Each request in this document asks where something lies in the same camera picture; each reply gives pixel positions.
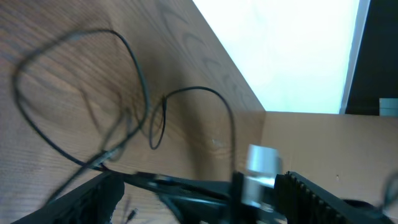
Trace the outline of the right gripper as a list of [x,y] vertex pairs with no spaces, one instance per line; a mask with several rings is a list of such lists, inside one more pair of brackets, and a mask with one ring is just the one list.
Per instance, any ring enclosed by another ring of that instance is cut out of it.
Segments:
[[231,181],[189,180],[136,172],[127,184],[155,193],[179,223],[278,223],[272,187],[234,172]]

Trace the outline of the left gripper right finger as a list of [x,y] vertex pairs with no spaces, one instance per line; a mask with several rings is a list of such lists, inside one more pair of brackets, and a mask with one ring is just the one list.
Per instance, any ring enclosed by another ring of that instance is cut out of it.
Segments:
[[275,209],[287,223],[388,224],[380,209],[359,200],[340,199],[296,172],[278,174]]

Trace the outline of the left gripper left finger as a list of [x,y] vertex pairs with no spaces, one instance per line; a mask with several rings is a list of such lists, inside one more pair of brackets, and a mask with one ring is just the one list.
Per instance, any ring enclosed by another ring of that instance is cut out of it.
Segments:
[[102,173],[12,224],[110,223],[123,195],[122,178]]

